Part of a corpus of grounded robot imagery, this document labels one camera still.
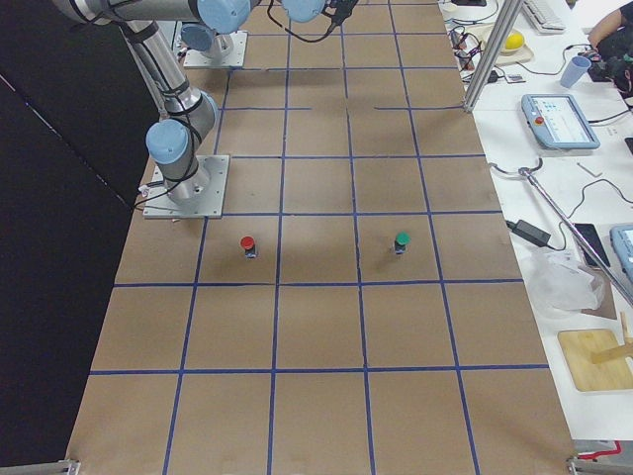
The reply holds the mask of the light blue plastic cup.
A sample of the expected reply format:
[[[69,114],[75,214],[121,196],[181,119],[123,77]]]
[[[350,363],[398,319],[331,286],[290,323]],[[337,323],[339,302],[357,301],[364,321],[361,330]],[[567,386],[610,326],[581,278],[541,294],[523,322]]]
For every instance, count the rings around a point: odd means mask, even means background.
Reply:
[[[565,88],[573,87],[591,67],[591,60],[582,55],[574,56],[567,64],[560,78],[560,85]]]

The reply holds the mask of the black smartphone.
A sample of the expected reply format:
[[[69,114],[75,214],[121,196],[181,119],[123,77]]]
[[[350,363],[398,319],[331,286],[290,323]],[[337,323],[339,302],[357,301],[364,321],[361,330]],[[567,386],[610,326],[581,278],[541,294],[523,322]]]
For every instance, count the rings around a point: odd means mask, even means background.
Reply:
[[[584,237],[584,239],[588,242],[590,247],[596,252],[596,254],[600,257],[602,262],[609,267],[610,261],[603,247],[602,241],[598,235],[597,229],[594,224],[586,224],[586,223],[574,223],[574,226],[579,231],[579,233]],[[598,268],[595,260],[584,250],[582,249],[583,257],[585,263],[588,267]]]

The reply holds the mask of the red push button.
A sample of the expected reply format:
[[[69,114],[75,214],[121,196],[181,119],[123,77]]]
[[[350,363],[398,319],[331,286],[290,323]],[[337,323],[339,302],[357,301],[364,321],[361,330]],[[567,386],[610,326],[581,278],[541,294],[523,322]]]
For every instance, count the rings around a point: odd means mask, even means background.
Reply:
[[[258,255],[256,240],[252,236],[245,236],[240,239],[240,247],[246,258],[256,258]]]

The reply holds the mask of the clear plastic bag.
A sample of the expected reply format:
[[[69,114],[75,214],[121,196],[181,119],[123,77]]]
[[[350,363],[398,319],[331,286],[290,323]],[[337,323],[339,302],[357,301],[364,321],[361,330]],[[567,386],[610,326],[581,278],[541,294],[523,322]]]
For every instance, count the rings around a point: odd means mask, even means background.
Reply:
[[[537,320],[604,316],[605,278],[572,251],[539,248],[521,258],[519,267]]]

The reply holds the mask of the blue teach pendant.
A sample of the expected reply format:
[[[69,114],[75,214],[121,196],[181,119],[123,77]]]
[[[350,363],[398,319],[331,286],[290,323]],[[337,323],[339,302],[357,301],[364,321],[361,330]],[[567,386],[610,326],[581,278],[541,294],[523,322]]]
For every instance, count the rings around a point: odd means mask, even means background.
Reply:
[[[528,128],[543,147],[600,147],[597,135],[571,94],[525,94],[520,105]]]

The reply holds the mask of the green push button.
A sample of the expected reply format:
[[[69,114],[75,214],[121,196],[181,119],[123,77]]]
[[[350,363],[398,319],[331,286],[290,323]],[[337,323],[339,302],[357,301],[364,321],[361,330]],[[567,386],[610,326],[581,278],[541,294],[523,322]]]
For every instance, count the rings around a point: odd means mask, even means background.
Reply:
[[[394,239],[395,254],[403,254],[407,251],[410,243],[410,235],[407,232],[399,232]]]

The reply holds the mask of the yellow lemon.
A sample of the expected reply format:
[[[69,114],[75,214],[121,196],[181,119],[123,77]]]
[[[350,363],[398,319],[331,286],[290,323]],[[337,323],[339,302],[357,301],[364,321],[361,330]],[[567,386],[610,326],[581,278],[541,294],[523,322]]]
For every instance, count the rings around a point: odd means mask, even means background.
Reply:
[[[525,44],[524,36],[519,31],[514,31],[508,35],[502,48],[503,53],[513,53],[520,50]]]

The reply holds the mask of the metal allen key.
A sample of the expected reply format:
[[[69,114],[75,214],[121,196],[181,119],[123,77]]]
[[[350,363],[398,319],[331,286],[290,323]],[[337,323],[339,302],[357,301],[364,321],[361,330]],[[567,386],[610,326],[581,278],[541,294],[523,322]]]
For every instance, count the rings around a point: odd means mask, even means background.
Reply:
[[[586,172],[587,174],[589,174],[590,176],[594,177],[594,178],[598,178],[602,176],[602,172],[595,172],[592,171],[591,169],[589,169],[587,166],[585,166],[584,164],[577,162],[577,166],[583,170],[584,172]]]

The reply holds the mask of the wooden stick stand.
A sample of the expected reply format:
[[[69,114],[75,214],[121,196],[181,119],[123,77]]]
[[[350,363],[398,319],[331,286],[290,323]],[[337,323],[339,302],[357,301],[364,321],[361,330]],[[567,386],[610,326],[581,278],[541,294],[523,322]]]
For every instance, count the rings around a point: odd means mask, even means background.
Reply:
[[[623,334],[623,343],[616,340],[600,339],[596,344],[596,350],[591,353],[590,361],[593,364],[601,364],[608,361],[623,359],[632,356],[632,333],[629,330],[626,313],[620,312],[620,325]]]

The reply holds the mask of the right corner metal bracket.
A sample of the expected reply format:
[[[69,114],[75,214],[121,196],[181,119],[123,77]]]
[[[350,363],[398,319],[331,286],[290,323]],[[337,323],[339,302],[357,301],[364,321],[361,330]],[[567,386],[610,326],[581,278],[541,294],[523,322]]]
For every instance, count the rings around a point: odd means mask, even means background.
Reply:
[[[632,475],[630,465],[617,465],[573,457],[567,460],[570,474]]]

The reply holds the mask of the white keyboard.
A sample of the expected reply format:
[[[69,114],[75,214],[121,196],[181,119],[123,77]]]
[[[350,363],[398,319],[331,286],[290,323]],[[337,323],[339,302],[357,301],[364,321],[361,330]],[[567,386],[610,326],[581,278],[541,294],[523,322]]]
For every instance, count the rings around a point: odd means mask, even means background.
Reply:
[[[547,1],[524,0],[522,13],[540,34],[563,34],[566,26],[549,6]]]

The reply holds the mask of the aluminium frame post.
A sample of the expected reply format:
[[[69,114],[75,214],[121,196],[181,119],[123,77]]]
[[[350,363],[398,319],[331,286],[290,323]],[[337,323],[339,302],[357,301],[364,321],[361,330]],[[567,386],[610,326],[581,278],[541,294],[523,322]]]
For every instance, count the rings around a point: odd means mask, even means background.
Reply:
[[[488,84],[490,73],[520,13],[522,3],[522,0],[507,0],[503,2],[487,39],[487,45],[484,47],[484,52],[466,90],[463,104],[466,112],[471,113],[474,111],[485,86]]]

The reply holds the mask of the black power adapter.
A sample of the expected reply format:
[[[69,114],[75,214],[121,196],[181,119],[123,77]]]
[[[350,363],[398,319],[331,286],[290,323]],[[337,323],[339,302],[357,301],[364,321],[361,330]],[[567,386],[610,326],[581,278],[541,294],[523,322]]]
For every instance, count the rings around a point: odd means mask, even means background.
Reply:
[[[549,239],[551,237],[550,234],[523,220],[518,220],[516,223],[510,223],[508,226],[515,235],[538,247],[547,246],[549,243]]]

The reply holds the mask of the person at desk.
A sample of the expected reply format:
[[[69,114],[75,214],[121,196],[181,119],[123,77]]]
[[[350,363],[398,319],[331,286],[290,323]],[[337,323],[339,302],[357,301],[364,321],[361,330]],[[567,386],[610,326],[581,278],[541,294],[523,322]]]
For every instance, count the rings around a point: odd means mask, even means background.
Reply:
[[[589,43],[604,63],[604,76],[611,79],[625,98],[632,96],[632,3],[612,11],[588,34]]]

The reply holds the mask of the wooden cutting board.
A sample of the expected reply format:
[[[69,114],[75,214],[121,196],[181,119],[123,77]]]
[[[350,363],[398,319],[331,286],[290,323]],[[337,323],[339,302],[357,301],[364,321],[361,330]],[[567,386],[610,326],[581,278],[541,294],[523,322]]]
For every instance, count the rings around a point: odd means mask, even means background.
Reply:
[[[563,331],[558,342],[580,392],[628,390],[632,388],[632,337],[620,344],[610,330]]]

